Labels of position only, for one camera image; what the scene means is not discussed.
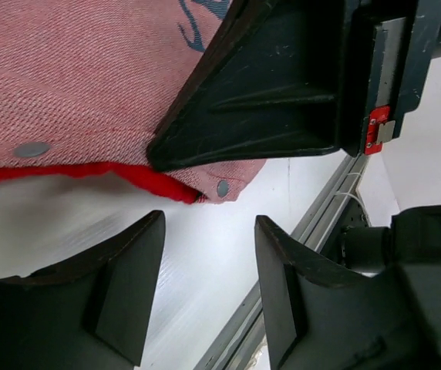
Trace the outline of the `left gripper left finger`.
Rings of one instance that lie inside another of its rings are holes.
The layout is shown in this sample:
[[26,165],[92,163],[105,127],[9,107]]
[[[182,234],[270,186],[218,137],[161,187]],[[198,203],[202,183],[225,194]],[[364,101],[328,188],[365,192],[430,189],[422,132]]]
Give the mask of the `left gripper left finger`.
[[64,261],[0,279],[0,369],[139,366],[165,234],[154,210]]

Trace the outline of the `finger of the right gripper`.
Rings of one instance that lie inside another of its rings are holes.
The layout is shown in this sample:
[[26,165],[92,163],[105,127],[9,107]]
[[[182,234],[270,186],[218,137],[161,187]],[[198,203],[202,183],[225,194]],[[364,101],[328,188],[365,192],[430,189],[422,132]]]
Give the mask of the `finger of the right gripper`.
[[357,1],[234,1],[160,123],[160,172],[340,149],[345,52]]

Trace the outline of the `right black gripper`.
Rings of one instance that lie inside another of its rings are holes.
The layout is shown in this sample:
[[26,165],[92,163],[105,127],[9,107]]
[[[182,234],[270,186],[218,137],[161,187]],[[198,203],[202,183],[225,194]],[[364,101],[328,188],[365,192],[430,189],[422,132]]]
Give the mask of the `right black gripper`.
[[[351,156],[399,136],[421,100],[441,26],[441,1],[361,1],[352,14],[339,143]],[[384,109],[385,120],[372,123]]]

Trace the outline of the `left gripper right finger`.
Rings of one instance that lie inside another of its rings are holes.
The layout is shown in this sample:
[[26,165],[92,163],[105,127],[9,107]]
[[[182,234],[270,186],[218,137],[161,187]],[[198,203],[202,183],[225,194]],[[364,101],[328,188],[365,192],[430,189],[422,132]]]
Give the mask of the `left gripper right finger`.
[[277,369],[441,369],[441,265],[366,277],[313,250],[293,265],[305,329]]

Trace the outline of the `red printed pillowcase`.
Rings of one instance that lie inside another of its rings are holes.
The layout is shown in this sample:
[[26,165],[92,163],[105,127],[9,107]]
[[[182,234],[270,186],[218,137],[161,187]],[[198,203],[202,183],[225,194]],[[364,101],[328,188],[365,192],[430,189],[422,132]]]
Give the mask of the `red printed pillowcase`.
[[228,1],[0,1],[0,182],[114,173],[187,204],[234,201],[264,166],[154,171],[146,148]]

